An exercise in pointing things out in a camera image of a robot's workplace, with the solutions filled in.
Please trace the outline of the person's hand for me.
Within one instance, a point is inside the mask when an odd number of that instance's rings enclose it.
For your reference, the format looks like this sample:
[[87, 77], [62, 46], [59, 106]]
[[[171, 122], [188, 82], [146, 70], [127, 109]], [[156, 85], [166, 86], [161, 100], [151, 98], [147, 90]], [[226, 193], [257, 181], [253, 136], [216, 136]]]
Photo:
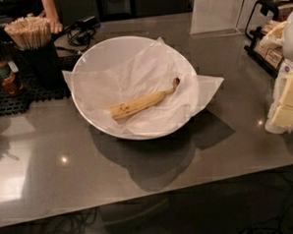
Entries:
[[53, 34], [58, 34], [60, 32], [62, 32], [63, 30], [63, 25], [62, 23], [60, 23], [59, 21], [50, 21], [50, 31]]

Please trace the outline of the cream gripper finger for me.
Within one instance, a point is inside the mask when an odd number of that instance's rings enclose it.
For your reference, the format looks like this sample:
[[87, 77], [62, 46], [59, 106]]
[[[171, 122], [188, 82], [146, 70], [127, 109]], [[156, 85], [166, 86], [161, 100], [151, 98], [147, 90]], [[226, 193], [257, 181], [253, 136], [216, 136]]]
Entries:
[[272, 123], [285, 129], [293, 126], [293, 71], [287, 75], [284, 92], [278, 100]]

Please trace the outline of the white rounded gripper body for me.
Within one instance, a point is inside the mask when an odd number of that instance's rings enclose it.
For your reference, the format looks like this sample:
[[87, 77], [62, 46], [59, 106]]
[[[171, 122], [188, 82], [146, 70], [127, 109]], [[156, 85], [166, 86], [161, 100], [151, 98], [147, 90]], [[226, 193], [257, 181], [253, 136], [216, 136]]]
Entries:
[[277, 125], [274, 125], [272, 123], [272, 116], [275, 112], [275, 110], [278, 107], [278, 100], [280, 98], [280, 96], [283, 94], [284, 92], [284, 88], [285, 88], [285, 83], [286, 83], [286, 79], [287, 79], [287, 75], [293, 71], [293, 62], [289, 61], [289, 60], [284, 60], [282, 62], [282, 64], [280, 65], [280, 71], [279, 74], [275, 80], [275, 87], [274, 87], [274, 92], [272, 95], [272, 104], [269, 108], [268, 114], [267, 114], [267, 119], [265, 122], [265, 129], [268, 132], [272, 132], [275, 134], [283, 134], [285, 132], [291, 132], [293, 130], [293, 126], [291, 127], [287, 127], [285, 128], [281, 128]]

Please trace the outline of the person's forearm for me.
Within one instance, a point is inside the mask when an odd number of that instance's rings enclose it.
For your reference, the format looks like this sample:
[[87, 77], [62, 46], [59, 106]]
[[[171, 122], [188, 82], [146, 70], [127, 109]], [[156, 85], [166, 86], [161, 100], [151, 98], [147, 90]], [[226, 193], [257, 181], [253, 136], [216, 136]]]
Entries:
[[50, 19], [51, 21], [57, 22], [59, 20], [59, 16], [56, 11], [55, 0], [41, 0], [45, 17]]

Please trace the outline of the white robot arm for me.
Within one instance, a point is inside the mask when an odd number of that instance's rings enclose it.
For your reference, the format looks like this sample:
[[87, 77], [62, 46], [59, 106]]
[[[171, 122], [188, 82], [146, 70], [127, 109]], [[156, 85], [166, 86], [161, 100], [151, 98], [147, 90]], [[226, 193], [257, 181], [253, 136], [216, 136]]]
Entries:
[[274, 83], [265, 129], [275, 134], [293, 130], [293, 12], [261, 40], [263, 48], [281, 47], [283, 62]]

